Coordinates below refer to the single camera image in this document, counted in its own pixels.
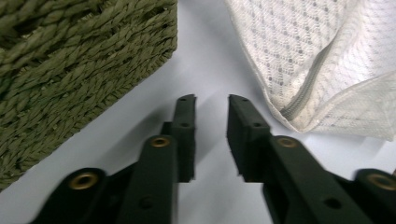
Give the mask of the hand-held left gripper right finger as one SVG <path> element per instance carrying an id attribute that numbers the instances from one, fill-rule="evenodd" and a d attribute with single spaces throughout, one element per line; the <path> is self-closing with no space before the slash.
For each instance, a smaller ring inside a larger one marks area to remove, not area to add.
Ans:
<path id="1" fill-rule="evenodd" d="M 298 140 L 273 136 L 253 103 L 229 96 L 227 140 L 239 174 L 261 183 L 275 224 L 372 224 Z"/>

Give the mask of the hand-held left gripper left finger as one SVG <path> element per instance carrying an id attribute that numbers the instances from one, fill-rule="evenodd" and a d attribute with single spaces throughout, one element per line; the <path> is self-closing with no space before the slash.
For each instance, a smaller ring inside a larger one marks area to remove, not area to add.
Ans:
<path id="1" fill-rule="evenodd" d="M 177 224 L 178 185 L 194 178 L 195 101 L 178 98 L 173 119 L 145 141 L 116 224 Z"/>

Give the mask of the white mesh laundry bag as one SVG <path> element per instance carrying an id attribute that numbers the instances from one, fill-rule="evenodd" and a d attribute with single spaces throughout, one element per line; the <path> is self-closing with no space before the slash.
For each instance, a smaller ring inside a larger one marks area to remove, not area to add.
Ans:
<path id="1" fill-rule="evenodd" d="M 396 0 L 224 0 L 273 116 L 396 140 Z"/>

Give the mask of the green woven basket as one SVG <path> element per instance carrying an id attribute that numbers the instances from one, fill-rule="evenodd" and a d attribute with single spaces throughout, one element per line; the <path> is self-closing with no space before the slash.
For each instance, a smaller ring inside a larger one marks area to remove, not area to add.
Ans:
<path id="1" fill-rule="evenodd" d="M 177 0 L 0 0 L 0 192 L 176 48 Z"/>

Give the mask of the white table sheet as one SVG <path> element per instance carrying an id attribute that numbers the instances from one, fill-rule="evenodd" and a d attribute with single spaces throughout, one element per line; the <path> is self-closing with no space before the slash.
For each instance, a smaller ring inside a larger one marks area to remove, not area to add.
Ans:
<path id="1" fill-rule="evenodd" d="M 261 185 L 243 181 L 227 143 L 231 94 L 248 98 L 273 134 L 298 139 L 334 174 L 396 171 L 396 141 L 296 133 L 274 119 L 223 0 L 179 0 L 177 29 L 177 50 L 166 64 L 0 193 L 0 224 L 30 223 L 54 188 L 80 168 L 114 174 L 135 162 L 186 94 L 197 98 L 195 178 L 179 187 L 178 224 L 272 224 Z"/>

